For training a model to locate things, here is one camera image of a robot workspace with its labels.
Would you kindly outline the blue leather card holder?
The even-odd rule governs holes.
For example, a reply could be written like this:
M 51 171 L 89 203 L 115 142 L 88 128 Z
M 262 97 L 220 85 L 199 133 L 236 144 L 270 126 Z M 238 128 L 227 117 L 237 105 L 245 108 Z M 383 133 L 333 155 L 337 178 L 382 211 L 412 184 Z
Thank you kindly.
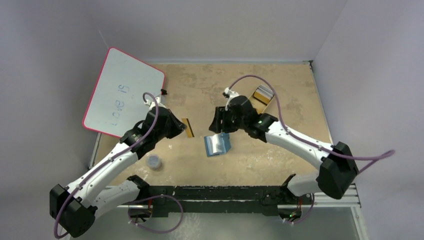
M 229 133 L 218 133 L 203 139 L 207 157 L 224 155 L 232 148 Z

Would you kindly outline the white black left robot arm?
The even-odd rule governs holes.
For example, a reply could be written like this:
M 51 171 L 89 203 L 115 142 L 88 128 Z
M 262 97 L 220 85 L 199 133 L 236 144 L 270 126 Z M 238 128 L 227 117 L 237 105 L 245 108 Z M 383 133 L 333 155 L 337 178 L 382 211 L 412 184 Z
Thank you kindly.
M 67 186 L 54 186 L 49 192 L 49 213 L 55 220 L 54 237 L 62 239 L 70 235 L 77 238 L 97 218 L 121 204 L 142 205 L 155 199 L 176 201 L 173 196 L 152 192 L 151 186 L 137 175 L 113 188 L 106 187 L 117 175 L 152 151 L 160 140 L 172 139 L 186 127 L 168 108 L 155 106 L 144 120 L 125 132 L 96 166 Z

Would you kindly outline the yellow credit card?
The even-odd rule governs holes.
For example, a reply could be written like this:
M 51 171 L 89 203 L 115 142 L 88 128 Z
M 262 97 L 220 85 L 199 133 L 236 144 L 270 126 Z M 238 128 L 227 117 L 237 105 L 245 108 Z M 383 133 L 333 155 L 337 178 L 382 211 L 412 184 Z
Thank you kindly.
M 181 120 L 186 126 L 185 132 L 187 134 L 187 137 L 188 138 L 194 138 L 195 135 L 194 135 L 194 132 L 193 132 L 193 129 L 192 129 L 192 126 L 191 126 L 189 119 L 188 118 L 182 118 Z

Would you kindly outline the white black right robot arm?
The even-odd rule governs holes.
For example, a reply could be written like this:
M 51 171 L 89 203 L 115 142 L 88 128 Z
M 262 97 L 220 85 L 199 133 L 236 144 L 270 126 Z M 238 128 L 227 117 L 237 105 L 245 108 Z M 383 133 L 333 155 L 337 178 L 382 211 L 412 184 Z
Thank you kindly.
M 275 116 L 257 113 L 246 96 L 240 95 L 229 106 L 218 106 L 209 130 L 213 133 L 245 131 L 251 138 L 282 147 L 316 168 L 308 175 L 294 174 L 282 185 L 280 196 L 288 204 L 305 194 L 324 193 L 340 200 L 359 173 L 351 158 L 350 148 L 343 142 L 336 145 L 316 141 L 292 128 L 284 129 Z

